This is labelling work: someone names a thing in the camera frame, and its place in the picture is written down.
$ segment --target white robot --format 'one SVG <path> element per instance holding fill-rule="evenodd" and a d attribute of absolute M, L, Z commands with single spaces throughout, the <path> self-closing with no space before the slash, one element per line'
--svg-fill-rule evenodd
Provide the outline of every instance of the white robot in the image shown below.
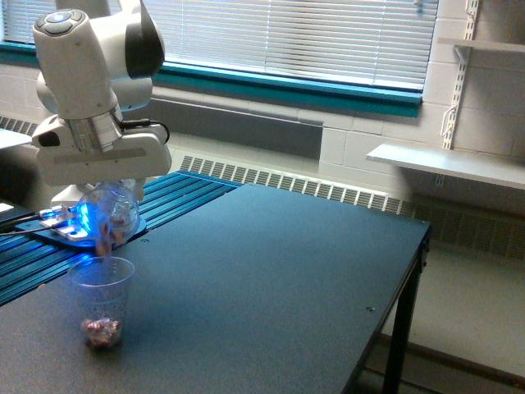
<path fill-rule="evenodd" d="M 38 94 L 56 115 L 39 125 L 33 145 L 44 181 L 69 185 L 53 204 L 73 206 L 99 182 L 124 179 L 137 180 L 140 198 L 145 178 L 171 166 L 164 125 L 122 118 L 150 100 L 164 47 L 142 0 L 119 4 L 110 15 L 107 0 L 57 0 L 58 11 L 34 24 Z"/>

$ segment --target black table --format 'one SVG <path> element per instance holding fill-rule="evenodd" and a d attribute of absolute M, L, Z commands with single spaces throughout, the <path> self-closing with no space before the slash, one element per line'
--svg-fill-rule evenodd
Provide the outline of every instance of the black table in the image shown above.
<path fill-rule="evenodd" d="M 2 393 L 334 393 L 399 298 L 396 392 L 429 225 L 243 186 L 116 252 L 134 262 L 122 345 L 71 322 L 67 278 L 0 308 Z"/>

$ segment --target window blinds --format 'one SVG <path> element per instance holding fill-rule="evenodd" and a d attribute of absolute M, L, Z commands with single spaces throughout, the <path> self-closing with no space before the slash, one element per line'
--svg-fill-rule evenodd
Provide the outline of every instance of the window blinds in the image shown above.
<path fill-rule="evenodd" d="M 167 60 L 421 90 L 438 0 L 144 0 Z M 49 0 L 4 0 L 6 39 L 30 42 Z"/>

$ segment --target white shelf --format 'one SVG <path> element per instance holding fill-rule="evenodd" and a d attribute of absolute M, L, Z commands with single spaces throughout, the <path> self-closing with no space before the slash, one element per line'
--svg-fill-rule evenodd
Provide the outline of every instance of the white shelf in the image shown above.
<path fill-rule="evenodd" d="M 0 149 L 30 143 L 31 137 L 28 135 L 16 133 L 15 131 L 0 129 Z"/>
<path fill-rule="evenodd" d="M 415 144 L 382 144 L 368 160 L 525 190 L 525 163 Z"/>
<path fill-rule="evenodd" d="M 479 41 L 475 39 L 437 39 L 439 44 L 452 44 L 461 48 L 474 48 L 492 52 L 525 53 L 525 45 L 497 43 L 493 41 Z"/>

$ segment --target window sill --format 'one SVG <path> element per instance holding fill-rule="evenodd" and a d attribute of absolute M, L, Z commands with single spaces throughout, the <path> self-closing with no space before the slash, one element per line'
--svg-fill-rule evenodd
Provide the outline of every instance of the window sill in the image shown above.
<path fill-rule="evenodd" d="M 0 62 L 38 65 L 32 44 L 0 43 Z M 165 62 L 153 80 L 177 89 L 234 95 L 297 108 L 417 117 L 421 93 L 265 76 Z"/>

